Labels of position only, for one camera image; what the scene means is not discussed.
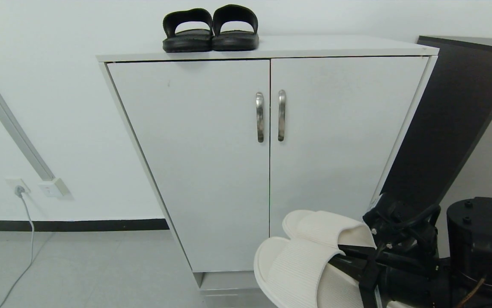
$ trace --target black slipper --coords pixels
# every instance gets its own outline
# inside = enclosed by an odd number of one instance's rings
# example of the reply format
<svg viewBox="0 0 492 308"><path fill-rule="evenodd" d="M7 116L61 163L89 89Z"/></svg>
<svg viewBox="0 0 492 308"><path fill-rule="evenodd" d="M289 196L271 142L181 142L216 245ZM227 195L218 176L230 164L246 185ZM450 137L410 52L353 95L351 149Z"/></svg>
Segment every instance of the black slipper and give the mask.
<svg viewBox="0 0 492 308"><path fill-rule="evenodd" d="M244 21L250 24L252 31L221 31L221 26L228 21ZM212 48L217 51L254 50L259 45L257 35L257 16L249 8L229 4L218 8L213 13Z"/></svg>
<svg viewBox="0 0 492 308"><path fill-rule="evenodd" d="M178 25L189 21L202 21L207 23L210 29L192 29L176 33ZM164 17L162 26L168 37L162 41L162 49L167 53L211 50L212 18L210 12L205 9L171 12Z"/></svg>

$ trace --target wall outlet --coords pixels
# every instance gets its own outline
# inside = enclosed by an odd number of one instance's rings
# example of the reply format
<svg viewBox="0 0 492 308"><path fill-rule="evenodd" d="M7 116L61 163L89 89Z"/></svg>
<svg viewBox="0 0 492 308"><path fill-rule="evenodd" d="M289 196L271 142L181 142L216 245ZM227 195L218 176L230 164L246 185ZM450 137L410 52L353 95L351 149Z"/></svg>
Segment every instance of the wall outlet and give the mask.
<svg viewBox="0 0 492 308"><path fill-rule="evenodd" d="M39 187L46 197L63 197L69 193L69 189L67 189L60 178L40 182Z"/></svg>
<svg viewBox="0 0 492 308"><path fill-rule="evenodd" d="M6 183L12 188L12 191L15 189L16 186L21 186L25 189L25 193L30 193L31 190L27 185L25 185L25 182L23 179L20 178L5 178Z"/></svg>

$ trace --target electrical outlet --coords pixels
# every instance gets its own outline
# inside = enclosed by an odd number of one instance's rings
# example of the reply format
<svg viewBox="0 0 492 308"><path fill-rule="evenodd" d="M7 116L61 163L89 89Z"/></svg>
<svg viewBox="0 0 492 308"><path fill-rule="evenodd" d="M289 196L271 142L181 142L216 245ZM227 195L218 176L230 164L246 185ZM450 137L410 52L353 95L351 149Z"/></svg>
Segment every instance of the electrical outlet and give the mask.
<svg viewBox="0 0 492 308"><path fill-rule="evenodd" d="M23 179L20 179L20 178L5 178L6 180L6 183L12 188L12 190L15 189L15 187L17 186L21 186L25 189L25 193L30 193L31 190L29 189L29 187L27 187L27 185L25 185L25 182L23 181Z"/></svg>

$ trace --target white slipper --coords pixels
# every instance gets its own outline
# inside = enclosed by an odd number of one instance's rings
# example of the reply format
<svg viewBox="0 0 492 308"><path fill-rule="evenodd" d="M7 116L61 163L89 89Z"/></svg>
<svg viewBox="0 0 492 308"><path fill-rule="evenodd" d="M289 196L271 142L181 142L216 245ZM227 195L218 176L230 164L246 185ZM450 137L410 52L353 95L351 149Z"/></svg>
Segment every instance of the white slipper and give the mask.
<svg viewBox="0 0 492 308"><path fill-rule="evenodd" d="M303 238L271 237L259 246L253 271L278 308L363 308L358 283L328 265L337 253Z"/></svg>
<svg viewBox="0 0 492 308"><path fill-rule="evenodd" d="M371 231L365 223L330 212L295 210L287 214L282 222L282 226L285 233L292 240L308 239L322 245L330 244L330 247L334 247L333 243L375 247L375 242L373 241ZM258 279L258 283L259 279L262 280L263 277L267 280L266 277L268 277L268 272L272 263L276 259L277 255L283 250L283 246L289 242L289 240L286 240L285 238L273 239L275 240L270 238L263 242L261 247L257 250L254 262L254 271L256 271L255 274L256 279ZM336 249L335 252L335 254L337 254L341 251ZM332 298L329 300L333 302L340 298L346 298L346 300L338 300L338 303L336 304L330 304L330 302L326 304L325 300L322 300L322 298L327 298L323 291L326 289L328 289L328 292L333 293ZM318 294L316 296L321 300L318 301L318 306L314 307L363 308L358 282L332 265L325 265L322 272L322 278L320 278L319 282ZM278 307L288 308L291 306L284 305ZM400 302L390 302L387 307L411 308L411 306Z"/></svg>
<svg viewBox="0 0 492 308"><path fill-rule="evenodd" d="M348 229L343 230L343 226L348 226ZM282 227L289 238L302 237L333 246L339 236L339 244L342 245L376 247L365 223L322 210L290 212L283 219Z"/></svg>

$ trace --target black motor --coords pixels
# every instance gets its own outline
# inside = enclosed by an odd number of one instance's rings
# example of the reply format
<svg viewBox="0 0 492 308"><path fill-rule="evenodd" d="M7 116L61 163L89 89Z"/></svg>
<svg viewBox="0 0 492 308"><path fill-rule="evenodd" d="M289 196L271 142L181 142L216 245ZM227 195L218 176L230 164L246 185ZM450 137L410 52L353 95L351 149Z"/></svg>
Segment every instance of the black motor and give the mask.
<svg viewBox="0 0 492 308"><path fill-rule="evenodd" d="M473 302L492 303L492 198L476 197L447 209L451 270L462 298L480 284Z"/></svg>

